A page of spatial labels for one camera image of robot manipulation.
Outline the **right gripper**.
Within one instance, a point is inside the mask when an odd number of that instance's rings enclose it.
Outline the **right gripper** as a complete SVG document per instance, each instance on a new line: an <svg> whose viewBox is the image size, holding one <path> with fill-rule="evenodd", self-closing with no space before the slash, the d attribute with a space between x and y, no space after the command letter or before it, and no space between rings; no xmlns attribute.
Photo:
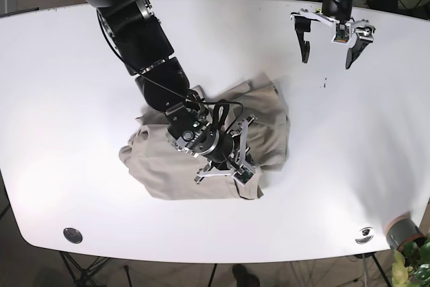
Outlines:
<svg viewBox="0 0 430 287"><path fill-rule="evenodd" d="M231 177L240 185L248 183L256 174L255 162L247 143L249 127L255 121L250 115L228 134L223 130L230 107L218 102L212 111L202 104L179 103L166 111L169 121L169 142L178 151L203 156L210 160L197 172L199 184L207 177ZM226 169L216 168L212 161L226 160Z"/></svg>

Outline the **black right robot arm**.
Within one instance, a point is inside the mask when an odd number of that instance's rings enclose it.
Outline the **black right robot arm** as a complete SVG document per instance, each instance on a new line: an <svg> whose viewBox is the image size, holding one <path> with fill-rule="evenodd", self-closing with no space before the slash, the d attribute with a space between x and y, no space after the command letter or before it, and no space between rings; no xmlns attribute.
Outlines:
<svg viewBox="0 0 430 287"><path fill-rule="evenodd" d="M146 103L165 115L170 143L177 151L204 157L195 178L227 176L245 185L256 173L247 135L253 115L236 127L225 122L233 102L207 101L190 88L188 78L149 0L86 0L114 54L124 63Z"/></svg>

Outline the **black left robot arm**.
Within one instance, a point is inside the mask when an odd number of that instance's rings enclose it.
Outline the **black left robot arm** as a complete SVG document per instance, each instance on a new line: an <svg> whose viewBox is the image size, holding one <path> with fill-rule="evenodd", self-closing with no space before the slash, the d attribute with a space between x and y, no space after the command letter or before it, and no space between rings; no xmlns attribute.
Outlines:
<svg viewBox="0 0 430 287"><path fill-rule="evenodd" d="M368 20L355 20L352 17L353 0L322 0L322 7L316 11L301 9L291 13L294 21L302 62L307 63L310 55L310 42L304 39L306 33L311 32L311 23L320 22L330 27L331 42L348 45L355 40L355 44L348 49L345 68L359 58L366 47L373 43L373 33L376 31Z"/></svg>

